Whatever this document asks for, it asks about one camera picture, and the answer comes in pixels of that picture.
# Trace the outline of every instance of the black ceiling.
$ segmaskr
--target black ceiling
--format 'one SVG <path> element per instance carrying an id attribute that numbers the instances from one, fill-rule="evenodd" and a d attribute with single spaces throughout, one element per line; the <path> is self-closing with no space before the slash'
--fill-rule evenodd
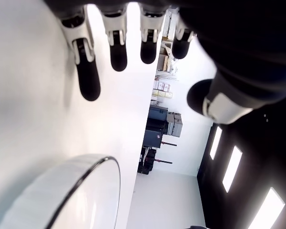
<path id="1" fill-rule="evenodd" d="M 209 156 L 217 126 L 211 128 L 198 173 L 206 226 L 247 229 L 270 187 L 286 204 L 286 99 L 222 125 L 214 160 Z M 242 158 L 228 193 L 222 181 L 232 150 Z M 271 229 L 286 229 L 286 205 Z"/>

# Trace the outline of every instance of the black fingertip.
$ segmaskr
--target black fingertip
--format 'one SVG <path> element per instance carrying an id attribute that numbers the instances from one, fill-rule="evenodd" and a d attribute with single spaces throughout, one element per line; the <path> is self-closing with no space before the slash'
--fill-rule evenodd
<path id="1" fill-rule="evenodd" d="M 141 60 L 145 64 L 151 64 L 156 59 L 157 43 L 141 42 Z"/>
<path id="2" fill-rule="evenodd" d="M 172 44 L 173 56 L 177 59 L 183 59 L 189 51 L 190 43 L 187 41 L 179 41 L 176 36 Z"/>
<path id="3" fill-rule="evenodd" d="M 125 70 L 127 66 L 127 51 L 126 44 L 115 44 L 110 46 L 110 60 L 111 66 L 117 72 Z"/>
<path id="4" fill-rule="evenodd" d="M 195 83 L 187 93 L 187 104 L 189 107 L 197 113 L 203 115 L 202 106 L 204 98 L 209 93 L 212 80 L 202 80 Z"/>
<path id="5" fill-rule="evenodd" d="M 101 85 L 95 59 L 88 62 L 86 58 L 82 58 L 76 67 L 82 96 L 88 101 L 97 100 L 101 93 Z"/>

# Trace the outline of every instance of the rectangular light panel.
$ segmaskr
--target rectangular light panel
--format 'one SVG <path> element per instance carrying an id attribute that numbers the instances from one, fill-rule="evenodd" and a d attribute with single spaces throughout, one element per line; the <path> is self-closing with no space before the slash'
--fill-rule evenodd
<path id="1" fill-rule="evenodd" d="M 225 173 L 225 177 L 223 179 L 223 185 L 225 187 L 226 192 L 228 192 L 231 187 L 242 154 L 243 153 L 240 152 L 240 150 L 236 146 L 234 146 L 232 156 L 230 158 L 230 162 Z"/>
<path id="2" fill-rule="evenodd" d="M 214 160 L 214 157 L 215 157 L 215 154 L 216 154 L 216 151 L 217 151 L 217 147 L 218 147 L 218 144 L 219 144 L 221 133 L 222 133 L 222 129 L 218 127 L 216 129 L 214 141 L 213 141 L 212 148 L 211 148 L 211 151 L 210 151 L 210 156 L 211 156 L 212 160 Z"/>
<path id="3" fill-rule="evenodd" d="M 285 203 L 281 197 L 273 188 L 270 188 L 266 199 L 248 229 L 270 229 L 284 206 Z"/>

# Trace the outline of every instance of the robotic hand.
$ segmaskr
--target robotic hand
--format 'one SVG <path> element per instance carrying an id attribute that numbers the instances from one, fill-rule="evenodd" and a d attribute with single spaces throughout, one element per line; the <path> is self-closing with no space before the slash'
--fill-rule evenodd
<path id="1" fill-rule="evenodd" d="M 74 52 L 80 90 L 94 101 L 101 88 L 86 5 L 95 4 L 103 18 L 111 65 L 127 66 L 126 10 L 128 0 L 45 0 L 60 21 Z M 180 7 L 172 46 L 174 57 L 186 56 L 198 40 L 217 66 L 213 80 L 196 83 L 187 101 L 214 122 L 230 124 L 263 105 L 286 97 L 286 1 L 138 0 L 141 8 L 141 60 L 150 64 L 166 10 Z"/>

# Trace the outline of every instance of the white bowl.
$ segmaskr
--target white bowl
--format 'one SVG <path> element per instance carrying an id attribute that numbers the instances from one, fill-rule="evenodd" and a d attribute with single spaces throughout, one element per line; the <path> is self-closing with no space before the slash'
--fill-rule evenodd
<path id="1" fill-rule="evenodd" d="M 113 157 L 77 156 L 29 185 L 0 229 L 114 229 L 119 197 L 120 169 Z"/>

